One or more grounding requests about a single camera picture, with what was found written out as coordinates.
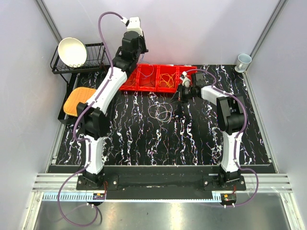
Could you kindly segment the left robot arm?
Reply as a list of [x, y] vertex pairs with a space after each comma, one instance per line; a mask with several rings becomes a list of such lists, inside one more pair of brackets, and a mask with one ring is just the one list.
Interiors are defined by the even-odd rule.
[[127, 31], [122, 45], [111, 59], [110, 68], [96, 92], [84, 103], [77, 105], [77, 122], [84, 134], [86, 163], [83, 180], [94, 190], [104, 184], [101, 159], [103, 139], [109, 130], [107, 109], [119, 88], [137, 68], [140, 55], [148, 52], [143, 32]]

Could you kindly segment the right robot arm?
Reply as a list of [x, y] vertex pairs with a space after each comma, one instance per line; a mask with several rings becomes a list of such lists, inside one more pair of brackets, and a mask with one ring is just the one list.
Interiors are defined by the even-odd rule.
[[217, 123], [223, 133], [223, 157], [219, 166], [218, 185], [224, 190], [234, 187], [240, 181], [241, 169], [239, 151], [243, 132], [247, 125], [247, 113], [243, 97], [230, 94], [206, 83], [205, 70], [187, 70], [181, 73], [172, 100], [186, 103], [188, 99], [199, 97], [216, 105]]

